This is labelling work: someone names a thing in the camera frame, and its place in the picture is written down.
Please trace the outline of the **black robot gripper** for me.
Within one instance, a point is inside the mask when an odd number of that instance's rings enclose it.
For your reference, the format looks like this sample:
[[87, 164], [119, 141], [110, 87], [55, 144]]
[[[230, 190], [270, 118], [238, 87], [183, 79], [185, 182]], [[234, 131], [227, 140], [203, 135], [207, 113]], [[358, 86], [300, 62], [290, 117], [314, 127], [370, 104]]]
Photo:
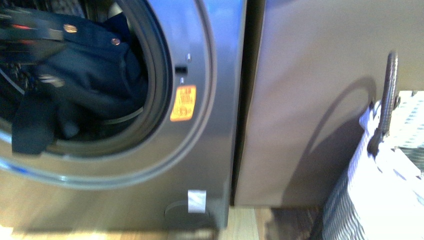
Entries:
[[66, 46], [56, 14], [29, 8], [0, 9], [1, 64], [38, 64]]

